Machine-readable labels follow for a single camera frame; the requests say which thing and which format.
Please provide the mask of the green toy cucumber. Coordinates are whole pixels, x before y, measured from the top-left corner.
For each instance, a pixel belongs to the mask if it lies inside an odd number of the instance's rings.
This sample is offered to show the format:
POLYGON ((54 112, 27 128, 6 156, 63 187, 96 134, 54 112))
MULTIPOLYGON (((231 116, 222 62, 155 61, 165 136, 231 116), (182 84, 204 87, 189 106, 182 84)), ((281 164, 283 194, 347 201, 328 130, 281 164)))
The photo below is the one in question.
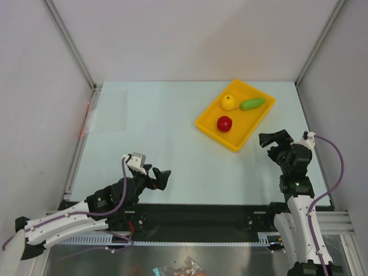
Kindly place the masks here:
POLYGON ((256 109, 256 108, 262 106, 265 102, 266 102, 266 100, 263 99, 263 98, 249 99, 249 100, 243 101, 240 104, 240 106, 236 109, 240 109, 242 111, 256 109))

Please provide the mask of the red toy tomato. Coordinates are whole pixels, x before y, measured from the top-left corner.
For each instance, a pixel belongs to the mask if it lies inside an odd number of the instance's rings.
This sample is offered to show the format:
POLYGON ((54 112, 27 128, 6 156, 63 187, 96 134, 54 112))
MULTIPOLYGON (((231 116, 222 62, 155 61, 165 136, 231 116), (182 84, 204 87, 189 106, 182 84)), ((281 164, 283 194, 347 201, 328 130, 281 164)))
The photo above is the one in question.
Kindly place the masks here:
POLYGON ((221 132, 229 132, 232 128, 232 119, 228 116, 221 116, 217 120, 217 129, 221 132))

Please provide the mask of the yellow toy orange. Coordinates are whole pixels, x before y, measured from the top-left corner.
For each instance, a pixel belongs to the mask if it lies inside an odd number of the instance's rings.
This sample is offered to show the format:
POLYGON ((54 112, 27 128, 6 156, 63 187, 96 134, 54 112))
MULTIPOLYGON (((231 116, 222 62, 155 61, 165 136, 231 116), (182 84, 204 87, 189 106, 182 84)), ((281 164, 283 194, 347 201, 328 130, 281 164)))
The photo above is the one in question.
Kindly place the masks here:
POLYGON ((220 105, 221 108, 224 111, 232 111, 235 109, 236 106, 236 100, 234 98, 234 96, 227 94, 225 96, 222 97, 221 101, 220 101, 220 105))

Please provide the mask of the clear zip top bag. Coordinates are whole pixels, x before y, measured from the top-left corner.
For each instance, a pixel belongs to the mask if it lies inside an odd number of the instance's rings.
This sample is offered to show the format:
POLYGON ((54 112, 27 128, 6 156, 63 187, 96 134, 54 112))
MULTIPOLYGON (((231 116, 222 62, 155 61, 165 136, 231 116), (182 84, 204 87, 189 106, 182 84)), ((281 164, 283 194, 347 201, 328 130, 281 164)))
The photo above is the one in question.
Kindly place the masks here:
POLYGON ((81 134, 122 132, 128 126, 128 90, 101 93, 95 107, 88 111, 81 134))

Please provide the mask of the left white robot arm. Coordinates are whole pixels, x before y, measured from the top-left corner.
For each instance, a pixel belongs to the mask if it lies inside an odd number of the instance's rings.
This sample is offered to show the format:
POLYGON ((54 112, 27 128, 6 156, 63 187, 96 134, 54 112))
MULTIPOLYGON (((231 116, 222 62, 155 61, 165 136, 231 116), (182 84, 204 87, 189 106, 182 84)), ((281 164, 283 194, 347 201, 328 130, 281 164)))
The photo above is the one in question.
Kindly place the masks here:
POLYGON ((148 164, 144 173, 130 169, 127 177, 106 186, 88 196, 85 200, 47 217, 30 219, 19 217, 15 220, 15 230, 25 231, 25 248, 21 260, 41 255, 56 243, 90 231, 104 231, 110 227, 120 230, 125 227, 125 211, 137 204, 144 189, 164 190, 171 175, 170 170, 160 171, 148 164))

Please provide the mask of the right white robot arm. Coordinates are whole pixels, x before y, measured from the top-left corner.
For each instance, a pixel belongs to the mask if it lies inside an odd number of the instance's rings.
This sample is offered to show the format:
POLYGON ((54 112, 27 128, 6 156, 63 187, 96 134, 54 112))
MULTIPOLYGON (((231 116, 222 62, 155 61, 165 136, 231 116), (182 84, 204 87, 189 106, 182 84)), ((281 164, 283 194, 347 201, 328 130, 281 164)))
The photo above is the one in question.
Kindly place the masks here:
POLYGON ((266 226, 278 231, 286 251, 288 275, 343 275, 334 264, 317 220, 316 197, 307 176, 313 158, 315 133, 304 132, 294 141, 286 130, 259 134, 261 147, 269 146, 269 158, 280 166, 279 188, 284 202, 272 202, 265 216, 266 226))

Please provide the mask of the plastic bag of snacks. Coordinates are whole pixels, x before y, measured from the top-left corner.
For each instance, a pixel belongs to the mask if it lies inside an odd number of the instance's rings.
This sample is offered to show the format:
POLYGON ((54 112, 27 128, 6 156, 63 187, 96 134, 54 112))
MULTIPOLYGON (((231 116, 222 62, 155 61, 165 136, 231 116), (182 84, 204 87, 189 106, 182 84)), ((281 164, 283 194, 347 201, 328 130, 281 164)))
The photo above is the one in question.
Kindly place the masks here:
POLYGON ((187 256, 182 266, 175 269, 170 266, 156 267, 153 269, 156 276, 172 275, 172 276, 199 276, 207 275, 206 271, 191 257, 187 256))

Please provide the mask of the yellow plastic tray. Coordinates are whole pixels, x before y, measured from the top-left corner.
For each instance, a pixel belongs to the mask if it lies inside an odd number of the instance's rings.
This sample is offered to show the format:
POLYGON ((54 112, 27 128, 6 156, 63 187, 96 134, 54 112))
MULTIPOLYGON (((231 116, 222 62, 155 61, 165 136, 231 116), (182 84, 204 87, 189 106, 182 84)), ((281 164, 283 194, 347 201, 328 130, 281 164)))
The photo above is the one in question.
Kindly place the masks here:
POLYGON ((206 110, 199 115, 195 121, 195 125, 199 131, 209 136, 214 141, 233 152, 237 152, 242 148, 274 104, 274 97, 235 79, 206 108, 206 110), (234 96, 236 100, 235 109, 232 111, 224 111, 220 105, 222 97, 227 94, 234 96), (246 111, 236 109, 243 101, 254 98, 263 98, 266 102, 256 109, 246 111), (217 129, 217 120, 221 116, 228 116, 232 119, 233 124, 229 132, 221 132, 217 129))

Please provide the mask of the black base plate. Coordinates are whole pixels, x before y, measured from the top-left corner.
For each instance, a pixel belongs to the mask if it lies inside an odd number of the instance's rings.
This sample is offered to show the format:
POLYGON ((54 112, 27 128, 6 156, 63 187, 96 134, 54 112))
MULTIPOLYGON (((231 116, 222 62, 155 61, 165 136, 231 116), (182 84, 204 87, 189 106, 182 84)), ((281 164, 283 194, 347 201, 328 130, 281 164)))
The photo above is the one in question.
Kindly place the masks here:
POLYGON ((274 216, 288 213, 285 203, 270 205, 135 204, 126 222, 112 232, 134 229, 136 242, 242 243, 255 242, 259 232, 274 232, 274 216))

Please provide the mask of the aluminium front rail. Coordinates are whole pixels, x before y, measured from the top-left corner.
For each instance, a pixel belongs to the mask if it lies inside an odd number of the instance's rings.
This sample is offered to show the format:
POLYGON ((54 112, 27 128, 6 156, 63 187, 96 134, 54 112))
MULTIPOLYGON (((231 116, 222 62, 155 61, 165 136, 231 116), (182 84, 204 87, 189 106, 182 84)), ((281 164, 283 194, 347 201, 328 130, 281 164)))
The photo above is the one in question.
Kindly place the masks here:
POLYGON ((316 214, 323 235, 355 235, 347 211, 318 211, 316 214))

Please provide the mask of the left aluminium frame post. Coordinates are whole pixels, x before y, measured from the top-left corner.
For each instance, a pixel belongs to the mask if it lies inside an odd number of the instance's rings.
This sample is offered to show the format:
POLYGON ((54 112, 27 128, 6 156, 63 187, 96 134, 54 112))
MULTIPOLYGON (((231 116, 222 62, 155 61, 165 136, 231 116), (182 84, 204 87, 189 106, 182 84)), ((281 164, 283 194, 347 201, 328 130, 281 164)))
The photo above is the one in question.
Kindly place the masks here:
POLYGON ((52 20, 61 39, 63 40, 65 46, 67 47, 83 79, 86 81, 90 90, 94 92, 96 90, 97 84, 93 81, 93 78, 87 68, 87 65, 83 60, 83 57, 79 52, 78 47, 74 43, 74 40, 71 37, 70 32, 68 31, 67 26, 65 25, 60 13, 58 12, 56 5, 52 0, 41 0, 41 2, 45 7, 46 12, 48 13, 50 19, 52 20))

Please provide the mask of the aluminium frame post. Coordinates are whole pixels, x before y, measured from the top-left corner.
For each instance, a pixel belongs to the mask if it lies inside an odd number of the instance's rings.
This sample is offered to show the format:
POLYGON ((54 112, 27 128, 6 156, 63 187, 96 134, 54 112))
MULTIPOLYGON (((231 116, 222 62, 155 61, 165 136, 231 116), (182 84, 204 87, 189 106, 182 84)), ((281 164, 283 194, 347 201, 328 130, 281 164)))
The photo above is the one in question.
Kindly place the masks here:
POLYGON ((93 78, 87 68, 87 65, 83 60, 83 57, 79 52, 78 47, 74 43, 74 40, 71 37, 70 32, 68 31, 67 26, 65 25, 60 13, 58 12, 56 5, 52 0, 41 0, 41 2, 45 7, 46 12, 48 13, 50 19, 52 20, 61 39, 63 40, 65 46, 67 47, 83 79, 86 81, 90 90, 94 92, 96 90, 97 84, 93 81, 93 78))
POLYGON ((342 13, 345 5, 347 3, 347 0, 338 0, 333 7, 333 10, 331 14, 329 15, 327 22, 325 23, 321 33, 319 34, 310 54, 308 55, 308 58, 306 59, 300 73, 298 74, 298 77, 296 78, 296 81, 294 82, 296 89, 299 89, 300 85, 302 84, 302 81, 304 80, 307 72, 309 71, 310 67, 312 66, 314 60, 317 58, 317 55, 319 54, 320 50, 322 49, 329 33, 335 26, 340 14, 342 13))

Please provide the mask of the right aluminium frame post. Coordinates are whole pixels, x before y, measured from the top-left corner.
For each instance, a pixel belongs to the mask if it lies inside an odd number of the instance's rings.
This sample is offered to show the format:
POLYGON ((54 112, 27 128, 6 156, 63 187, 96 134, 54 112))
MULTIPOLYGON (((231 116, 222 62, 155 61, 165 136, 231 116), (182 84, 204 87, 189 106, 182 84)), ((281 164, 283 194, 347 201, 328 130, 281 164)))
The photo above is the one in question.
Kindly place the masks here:
POLYGON ((312 66, 314 60, 317 58, 317 55, 319 54, 320 50, 322 49, 329 33, 335 26, 340 14, 342 13, 345 5, 347 3, 347 0, 338 0, 333 7, 333 10, 331 14, 329 15, 327 22, 325 23, 321 33, 319 34, 310 54, 308 55, 308 58, 306 59, 300 73, 298 74, 298 77, 296 78, 296 81, 294 82, 296 89, 299 89, 300 85, 302 84, 302 81, 304 80, 307 72, 309 71, 310 67, 312 66))

